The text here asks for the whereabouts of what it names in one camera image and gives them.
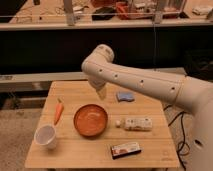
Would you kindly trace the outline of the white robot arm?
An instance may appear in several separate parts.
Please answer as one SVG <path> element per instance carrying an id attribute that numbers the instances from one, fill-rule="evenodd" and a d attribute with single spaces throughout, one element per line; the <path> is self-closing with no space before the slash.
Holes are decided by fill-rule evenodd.
<path id="1" fill-rule="evenodd" d="M 176 105 L 194 116 L 187 171 L 213 171 L 213 83 L 190 76 L 113 64 L 114 52 L 98 45 L 81 69 L 96 90 L 107 82 Z"/>

